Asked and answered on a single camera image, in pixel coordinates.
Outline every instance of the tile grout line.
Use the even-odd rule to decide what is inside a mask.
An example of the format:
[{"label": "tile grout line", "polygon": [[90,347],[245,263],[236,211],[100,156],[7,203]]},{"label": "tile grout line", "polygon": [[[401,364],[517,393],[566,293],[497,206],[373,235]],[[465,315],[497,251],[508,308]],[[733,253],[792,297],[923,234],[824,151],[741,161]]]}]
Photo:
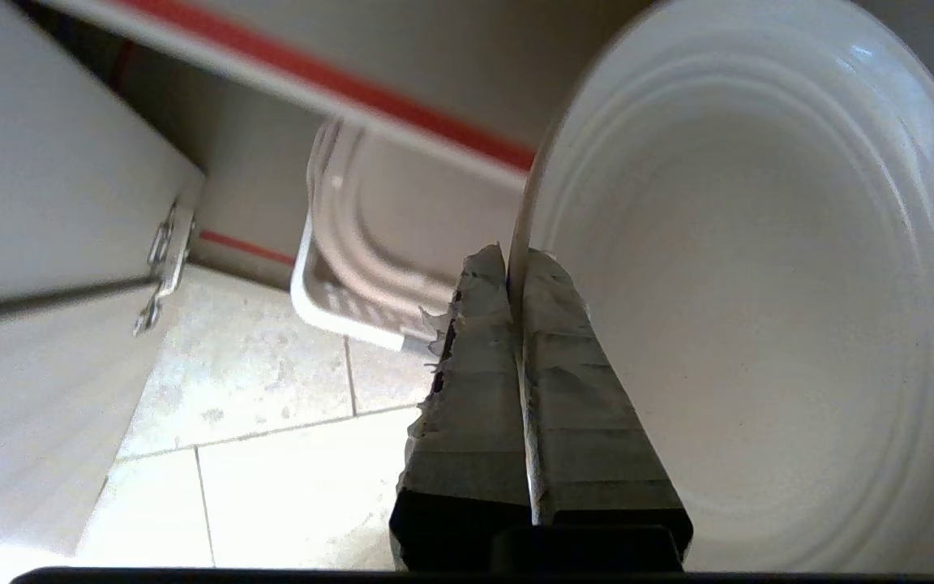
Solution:
[{"label": "tile grout line", "polygon": [[382,407],[382,408],[379,408],[379,410],[363,411],[362,413],[358,413],[356,415],[342,415],[340,418],[330,418],[328,420],[321,420],[318,422],[308,422],[307,424],[299,424],[297,426],[288,426],[286,428],[275,428],[272,430],[266,430],[265,432],[256,432],[256,433],[253,433],[253,435],[233,436],[233,437],[229,437],[229,439],[204,441],[203,443],[189,444],[188,446],[182,446],[179,448],[171,448],[168,450],[155,450],[153,452],[148,452],[145,454],[135,454],[132,456],[119,457],[119,458],[114,459],[114,463],[142,461],[142,459],[144,458],[153,458],[153,456],[162,456],[164,454],[171,454],[174,452],[182,452],[186,450],[195,450],[197,448],[207,448],[208,446],[218,446],[219,444],[230,444],[230,443],[233,443],[234,441],[251,440],[251,439],[256,439],[256,437],[278,435],[278,433],[282,433],[282,432],[293,432],[293,430],[304,430],[308,428],[315,428],[316,426],[336,424],[337,422],[348,422],[350,420],[355,420],[356,418],[367,417],[367,415],[389,414],[389,413],[392,413],[392,411],[408,410],[409,408],[416,407],[416,406],[418,406],[418,403],[408,403],[408,404],[405,404],[405,406]]},{"label": "tile grout line", "polygon": [[208,517],[208,496],[204,494],[204,473],[200,469],[200,447],[193,447],[193,458],[197,461],[197,482],[200,483],[200,505],[204,507],[204,528],[208,529],[208,553],[211,554],[212,568],[218,568],[215,563],[215,544],[211,537],[211,518]]},{"label": "tile grout line", "polygon": [[359,415],[355,406],[355,381],[352,381],[352,348],[349,347],[348,335],[345,335],[345,371],[348,372],[348,389],[352,392],[352,418]]}]

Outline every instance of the metal hinge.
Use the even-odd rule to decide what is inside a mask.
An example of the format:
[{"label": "metal hinge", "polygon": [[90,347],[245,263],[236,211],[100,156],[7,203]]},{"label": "metal hinge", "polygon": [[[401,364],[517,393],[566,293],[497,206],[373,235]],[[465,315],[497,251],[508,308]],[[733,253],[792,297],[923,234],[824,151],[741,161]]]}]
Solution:
[{"label": "metal hinge", "polygon": [[186,265],[186,256],[190,254],[194,226],[193,210],[174,203],[171,204],[168,217],[156,228],[149,254],[146,255],[146,264],[151,267],[152,277],[158,280],[158,285],[136,319],[132,329],[134,336],[138,337],[156,326],[161,318],[162,300],[178,289],[178,283],[182,280],[182,266]]}]

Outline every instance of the tile floor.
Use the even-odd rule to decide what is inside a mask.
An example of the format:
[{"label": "tile floor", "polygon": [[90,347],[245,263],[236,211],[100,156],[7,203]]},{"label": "tile floor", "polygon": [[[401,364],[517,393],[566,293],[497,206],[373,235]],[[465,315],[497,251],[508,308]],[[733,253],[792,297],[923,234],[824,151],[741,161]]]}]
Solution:
[{"label": "tile floor", "polygon": [[326,333],[192,267],[75,563],[391,569],[423,355]]}]

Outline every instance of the cabinet door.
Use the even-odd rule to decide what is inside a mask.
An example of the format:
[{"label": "cabinet door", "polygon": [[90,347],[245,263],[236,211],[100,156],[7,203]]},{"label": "cabinet door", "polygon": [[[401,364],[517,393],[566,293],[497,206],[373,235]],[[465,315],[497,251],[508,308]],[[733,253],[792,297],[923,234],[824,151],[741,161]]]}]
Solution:
[{"label": "cabinet door", "polygon": [[0,2],[0,548],[74,550],[166,329],[133,336],[149,247],[202,181]]}]

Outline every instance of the white plate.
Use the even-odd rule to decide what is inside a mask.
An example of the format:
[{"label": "white plate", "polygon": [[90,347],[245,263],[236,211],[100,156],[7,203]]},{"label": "white plate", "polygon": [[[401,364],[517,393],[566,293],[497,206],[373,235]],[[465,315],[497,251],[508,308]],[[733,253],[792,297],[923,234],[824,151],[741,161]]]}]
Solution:
[{"label": "white plate", "polygon": [[934,80],[889,30],[664,5],[529,197],[693,518],[688,569],[934,572]]}]

